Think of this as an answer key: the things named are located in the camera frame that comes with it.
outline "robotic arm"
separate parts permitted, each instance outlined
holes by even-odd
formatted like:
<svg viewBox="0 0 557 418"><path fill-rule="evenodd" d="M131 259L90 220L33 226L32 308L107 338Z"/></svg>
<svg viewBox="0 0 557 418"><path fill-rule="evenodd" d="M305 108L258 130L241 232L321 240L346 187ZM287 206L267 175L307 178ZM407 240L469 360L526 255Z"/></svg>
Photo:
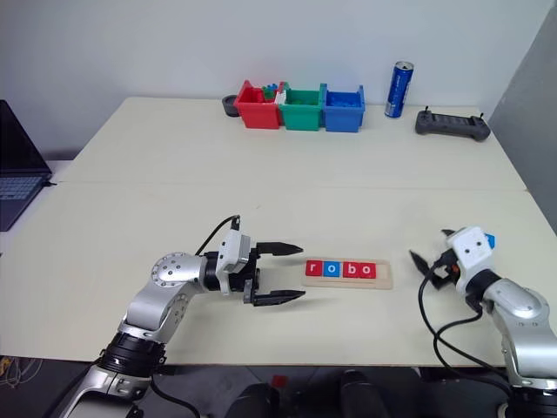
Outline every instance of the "robotic arm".
<svg viewBox="0 0 557 418"><path fill-rule="evenodd" d="M153 373L165 362L165 345L184 318L191 298L220 290L223 294L243 291L244 303L256 307L295 300L305 292L256 294L256 263L262 253L289 255L302 251L280 242L252 247L250 237L239 231L239 217L233 217L217 252L165 255L151 269L147 284L131 301L117 334L83 378L61 418L142 416L133 402L144 396Z"/></svg>
<svg viewBox="0 0 557 418"><path fill-rule="evenodd" d="M470 307L492 315L512 388L507 416L556 416L557 337L549 325L549 304L539 293L493 272L492 248L480 228L444 232L449 249L431 269L411 255L436 288L452 282ZM441 278L433 270L443 266L447 276Z"/></svg>

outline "red bin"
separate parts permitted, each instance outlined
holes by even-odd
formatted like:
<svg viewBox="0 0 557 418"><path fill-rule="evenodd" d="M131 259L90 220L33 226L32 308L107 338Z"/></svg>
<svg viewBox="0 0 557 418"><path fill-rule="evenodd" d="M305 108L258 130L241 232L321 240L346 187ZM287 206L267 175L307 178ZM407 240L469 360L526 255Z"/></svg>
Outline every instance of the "red bin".
<svg viewBox="0 0 557 418"><path fill-rule="evenodd" d="M284 82L280 82L278 91L283 84ZM277 91L272 98L265 98L263 89L253 87L248 80L244 81L234 100L234 106L246 128L278 129L282 125L280 109L274 99L276 93Z"/></svg>

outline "can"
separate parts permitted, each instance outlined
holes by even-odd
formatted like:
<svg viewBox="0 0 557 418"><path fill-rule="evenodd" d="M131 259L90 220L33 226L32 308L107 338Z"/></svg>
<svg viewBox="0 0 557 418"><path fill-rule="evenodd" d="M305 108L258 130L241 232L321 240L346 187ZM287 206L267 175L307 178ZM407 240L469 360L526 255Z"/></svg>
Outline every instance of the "can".
<svg viewBox="0 0 557 418"><path fill-rule="evenodd" d="M394 65L391 90L385 107L385 115L389 118L400 117L413 72L414 64L407 61L399 61Z"/></svg>

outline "game controller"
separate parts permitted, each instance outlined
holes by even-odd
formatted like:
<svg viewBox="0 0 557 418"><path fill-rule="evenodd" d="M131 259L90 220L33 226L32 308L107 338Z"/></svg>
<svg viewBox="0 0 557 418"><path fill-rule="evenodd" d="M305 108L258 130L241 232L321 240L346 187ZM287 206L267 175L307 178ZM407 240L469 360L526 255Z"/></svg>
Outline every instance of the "game controller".
<svg viewBox="0 0 557 418"><path fill-rule="evenodd" d="M461 116L432 113L428 110L428 107L424 111L418 112L415 126L417 133L457 135L470 137L478 142L485 140L491 133L486 122L481 118L483 113L479 117L471 116L470 118L463 118Z"/></svg>

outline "floor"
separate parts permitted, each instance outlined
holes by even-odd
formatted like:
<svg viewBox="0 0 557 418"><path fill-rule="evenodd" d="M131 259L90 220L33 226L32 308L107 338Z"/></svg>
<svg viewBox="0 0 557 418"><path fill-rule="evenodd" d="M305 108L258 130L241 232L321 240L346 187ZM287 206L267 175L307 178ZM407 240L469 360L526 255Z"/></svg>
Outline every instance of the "floor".
<svg viewBox="0 0 557 418"><path fill-rule="evenodd" d="M0 416L41 417L52 400L82 363L45 361L41 372L19 388L0 387ZM426 382L409 367L356 367L378 386L386 405L396 418L478 418L495 417L504 395L496 388L470 381ZM300 418L340 418L338 382L346 367L179 367L175 375L157 375L158 385L168 394L187 400L202 414L224 417L236 397L247 386L272 382L275 375L286 376L279 388L281 403L288 416ZM185 409L148 392L138 406L145 418L185 418Z"/></svg>

